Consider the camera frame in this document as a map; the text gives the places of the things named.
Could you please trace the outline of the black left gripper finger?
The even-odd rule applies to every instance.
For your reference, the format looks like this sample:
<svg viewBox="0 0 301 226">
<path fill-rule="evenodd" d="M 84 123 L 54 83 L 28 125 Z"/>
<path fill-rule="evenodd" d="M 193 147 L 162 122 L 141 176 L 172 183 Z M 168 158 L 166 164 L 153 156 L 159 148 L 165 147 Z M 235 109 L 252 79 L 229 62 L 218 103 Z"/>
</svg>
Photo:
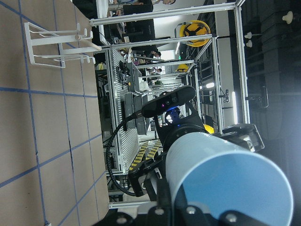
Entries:
<svg viewBox="0 0 301 226">
<path fill-rule="evenodd" d="M 96 226 L 215 226 L 216 219 L 196 206 L 175 210 L 166 179 L 157 180 L 157 201 L 146 214 L 136 218 L 116 212 L 95 223 Z"/>
</svg>

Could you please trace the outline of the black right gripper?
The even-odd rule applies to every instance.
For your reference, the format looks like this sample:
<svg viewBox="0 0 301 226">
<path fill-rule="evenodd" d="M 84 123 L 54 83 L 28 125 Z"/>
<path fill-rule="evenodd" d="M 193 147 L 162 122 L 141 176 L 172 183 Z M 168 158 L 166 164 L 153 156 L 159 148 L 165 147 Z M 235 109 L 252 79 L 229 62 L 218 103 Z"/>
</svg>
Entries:
<svg viewBox="0 0 301 226">
<path fill-rule="evenodd" d="M 151 177 L 158 175 L 159 178 L 166 176 L 165 163 L 166 155 L 176 141 L 186 134 L 201 132 L 209 135 L 209 131 L 198 115 L 197 111 L 191 106 L 191 115 L 184 117 L 178 107 L 166 110 L 164 115 L 166 125 L 160 126 L 158 116 L 154 115 L 155 128 L 158 137 L 163 145 L 163 153 L 145 160 L 133 168 L 128 174 L 129 181 L 133 187 L 135 196 L 139 197 L 148 193 L 150 197 L 155 197 L 155 186 L 151 185 Z M 254 124 L 239 123 L 223 130 L 222 134 L 213 133 L 214 137 L 227 140 L 242 148 L 257 152 L 264 148 L 264 143 Z"/>
</svg>

